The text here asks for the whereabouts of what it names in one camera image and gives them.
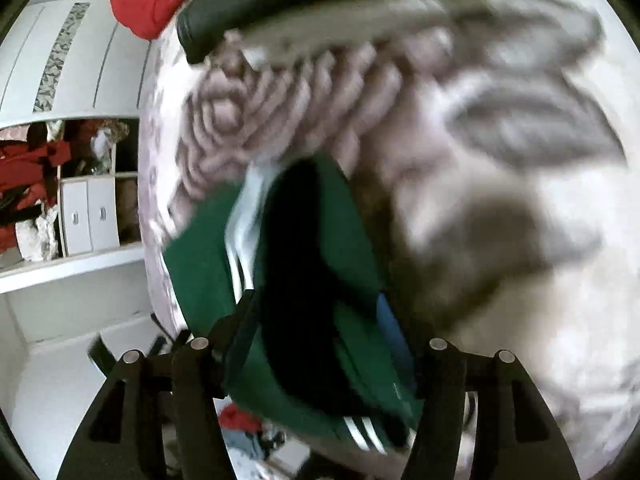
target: white floor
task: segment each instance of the white floor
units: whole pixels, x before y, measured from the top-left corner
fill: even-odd
[[[101,331],[116,358],[147,352],[158,329],[148,316]],[[55,480],[84,413],[104,382],[86,351],[95,333],[35,347],[15,399],[11,427],[40,480]]]

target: bedsheet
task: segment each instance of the bedsheet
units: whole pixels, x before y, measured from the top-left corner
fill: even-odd
[[[588,10],[575,7],[575,2]],[[372,11],[364,23],[356,13],[345,14],[354,7],[340,8],[345,26],[336,28],[330,43],[350,44],[337,51],[301,27],[309,14],[230,36],[228,45],[204,66],[187,65],[171,27],[156,41],[151,58],[155,70],[145,83],[139,163],[140,215],[154,309],[169,330],[184,323],[161,251],[186,225],[210,186],[241,178],[246,163],[264,154],[265,146],[280,146],[282,153],[270,153],[276,157],[287,146],[295,146],[296,153],[325,149],[350,176],[374,243],[389,261],[395,283],[402,283],[398,288],[410,313],[419,315],[425,311],[422,306],[431,306],[430,320],[465,351],[516,352],[557,413],[581,475],[588,478],[615,456],[640,413],[634,366],[640,348],[632,328],[639,310],[640,245],[635,234],[640,205],[633,194],[638,188],[640,77],[633,77],[640,75],[638,51],[604,0],[367,3]],[[322,23],[335,16],[336,9],[309,12],[315,23]],[[553,16],[542,20],[542,35],[533,33],[539,27],[518,28],[528,12],[539,25],[540,13],[530,14],[531,9]],[[451,16],[461,18],[452,23]],[[353,27],[353,20],[361,20],[361,26]],[[393,27],[380,31],[381,23]],[[382,38],[400,39],[369,42],[363,51],[372,27]],[[354,28],[362,36],[347,38],[348,29]],[[282,42],[274,30],[290,32],[289,39]],[[277,41],[270,40],[276,36]],[[474,48],[473,41],[469,46],[470,38],[480,38],[482,48]],[[495,43],[495,38],[507,41]],[[460,44],[466,46],[462,51]],[[532,47],[518,56],[526,45]],[[306,66],[291,64],[305,56]],[[369,60],[364,64],[363,56]],[[401,123],[387,142],[390,137],[380,131],[388,128],[379,126],[388,117],[369,111],[350,123],[344,118],[358,117],[354,106],[348,115],[334,109],[314,129],[318,124],[309,119],[307,103],[296,116],[298,125],[281,122],[270,130],[254,121],[257,126],[242,133],[248,144],[230,140],[238,133],[233,92],[250,90],[241,101],[246,108],[240,108],[240,116],[245,118],[252,104],[249,97],[257,94],[255,74],[269,72],[268,64],[287,66],[280,73],[271,71],[273,80],[288,74],[284,82],[280,79],[285,91],[269,95],[280,95],[279,104],[293,103],[290,110],[300,110],[304,92],[287,89],[311,88],[321,80],[311,76],[322,74],[323,62],[346,67],[341,81],[355,83],[340,86],[338,81],[331,88],[355,95],[352,103],[359,102],[357,81],[377,77],[382,84],[378,88],[385,89],[378,103],[387,102],[387,111],[402,105],[412,111],[414,123],[431,127]],[[402,78],[407,64],[415,72],[416,63],[421,64],[418,72],[429,72],[427,82]],[[207,86],[211,80],[216,85]],[[220,89],[227,94],[216,94]],[[422,92],[429,97],[416,104],[415,96]],[[223,104],[217,113],[202,106],[211,100]],[[430,106],[421,107],[425,102]],[[432,108],[446,113],[435,116]],[[542,127],[540,116],[550,118]],[[307,135],[296,144],[292,139],[304,121]],[[195,123],[201,125],[199,133]],[[514,124],[527,135],[510,139]],[[362,131],[354,133],[355,125]],[[207,135],[212,131],[222,135]],[[504,142],[489,142],[495,131]],[[363,142],[363,132],[367,140],[382,140]],[[525,142],[531,132],[535,140]],[[545,137],[549,132],[562,139],[552,150]],[[233,135],[225,138],[225,133]],[[424,135],[424,142],[416,142],[416,135]],[[215,156],[202,156],[205,146],[204,152]],[[482,227],[469,237],[476,226]],[[453,260],[447,256],[452,253],[462,257]],[[484,263],[481,276],[479,261]],[[540,269],[546,272],[531,272]],[[436,276],[436,282],[423,283],[419,277],[424,274]],[[452,280],[461,275],[465,286]],[[477,298],[487,283],[492,290],[488,303],[459,309],[465,303],[477,306],[478,301],[469,298]]]

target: bed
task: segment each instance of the bed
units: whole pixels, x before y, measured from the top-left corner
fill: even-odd
[[[491,23],[478,18],[487,6]],[[362,7],[369,9],[364,17],[356,12]],[[278,158],[290,146],[300,153],[328,152],[351,179],[374,245],[402,284],[410,313],[420,316],[422,304],[436,304],[440,308],[436,314],[430,310],[430,321],[459,348],[486,355],[500,348],[515,352],[561,423],[581,477],[592,478],[618,455],[640,415],[640,342],[634,336],[640,317],[640,54],[630,35],[633,26],[625,28],[619,18],[626,10],[616,10],[607,0],[345,0],[278,16],[242,31],[241,37],[229,36],[228,48],[195,66],[186,62],[174,20],[152,47],[140,127],[140,220],[149,292],[160,323],[172,333],[185,326],[162,250],[188,225],[207,191],[242,179],[249,161],[265,153]],[[500,21],[515,14],[528,20],[536,12],[552,17],[553,26],[541,36],[535,35],[538,25],[515,27],[514,32],[512,22]],[[259,127],[241,144],[223,134],[207,137],[206,121],[212,119],[206,114],[211,111],[201,104],[228,98],[238,66],[244,63],[260,73],[268,64],[291,67],[306,56],[312,60],[308,72],[319,73],[322,59],[315,53],[330,44],[317,31],[329,30],[321,25],[335,23],[337,15],[346,26],[333,27],[330,42],[359,45],[403,30],[413,34],[403,36],[405,40],[418,38],[400,46],[369,44],[378,59],[398,48],[404,60],[414,56],[419,65],[414,69],[430,72],[438,82],[399,84],[404,94],[396,93],[405,95],[401,104],[413,114],[413,123],[396,118],[395,136],[385,136],[380,133],[388,130],[388,125],[380,128],[385,118],[372,117],[369,110],[357,123],[367,140],[353,133],[351,123],[326,126],[339,135],[317,140],[309,134],[301,144]],[[426,32],[420,35],[417,29]],[[569,31],[566,38],[558,36],[561,29]],[[456,42],[481,38],[487,46],[496,30],[504,41],[485,50],[484,57],[471,56],[459,77],[443,84],[438,71],[444,59],[458,59]],[[283,33],[287,41],[282,41]],[[350,62],[361,59],[362,51],[351,48],[335,54],[334,61],[358,72]],[[506,74],[491,54],[505,59],[523,48],[527,55],[513,55]],[[244,59],[238,57],[240,51]],[[380,69],[366,76],[379,77],[388,91],[395,81],[392,72]],[[292,85],[313,86],[311,76],[305,80],[304,67],[291,69],[291,74]],[[224,82],[207,83],[222,76]],[[371,108],[386,102],[385,91],[376,94],[378,101],[370,97],[376,104]],[[431,117],[412,102],[421,92],[429,95],[421,103],[447,112]],[[302,94],[287,95],[292,97],[282,103],[293,110],[287,115],[293,121],[300,106],[295,98]],[[486,100],[477,101],[477,95]],[[509,103],[506,108],[500,108],[501,99]],[[527,100],[535,106],[523,105]],[[549,119],[541,126],[536,116]],[[558,133],[562,143],[550,148],[542,135],[526,144],[522,155],[474,137],[483,128],[508,126],[513,120],[527,131]],[[217,132],[237,133],[233,125],[213,123]],[[197,124],[204,126],[198,130]],[[417,127],[424,124],[430,126],[427,135]],[[457,143],[442,139],[442,124],[455,130]],[[295,132],[298,126],[285,121],[279,130]],[[494,207],[502,208],[499,216]],[[500,245],[504,238],[508,241]],[[458,260],[447,256],[452,252]],[[475,272],[478,265],[485,270]],[[425,291],[416,276],[428,271],[439,281]],[[452,279],[461,275],[467,288]],[[476,301],[487,285],[491,294],[483,298],[488,302]],[[456,309],[454,314],[449,309],[469,302],[482,308]],[[465,444],[463,439],[461,470],[465,453],[467,459],[470,453],[465,445],[472,449],[472,441]]]

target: plush blanket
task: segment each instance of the plush blanket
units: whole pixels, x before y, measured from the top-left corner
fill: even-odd
[[[632,188],[626,139],[572,82],[601,40],[598,16],[562,0],[324,4],[230,34],[195,69],[166,30],[140,151],[159,318],[184,323],[161,250],[209,190],[252,160],[327,152],[402,315],[467,351],[516,352],[588,478],[640,413],[623,327],[636,262],[589,200],[614,214],[603,200]]]

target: green jacket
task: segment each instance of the green jacket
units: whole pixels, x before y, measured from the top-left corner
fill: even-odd
[[[370,312],[363,313],[350,305],[334,305],[334,321],[340,336],[335,350],[340,364],[351,387],[366,404],[398,416],[415,429],[422,403],[402,386],[375,321],[376,301],[385,282],[372,246],[342,173],[328,158],[317,156],[313,161],[320,176],[322,258],[343,282],[357,291],[359,307],[370,308]],[[240,190],[241,185],[226,185],[212,192],[198,208],[188,229],[164,254],[180,309],[196,337],[206,336],[218,319],[235,309],[224,237],[229,213]],[[262,238],[254,265],[255,288],[264,284],[261,245]],[[352,442],[344,420],[306,406],[282,390],[266,359],[260,329],[229,394],[243,409],[294,432]],[[382,443],[388,446],[382,428],[375,421],[374,426]]]

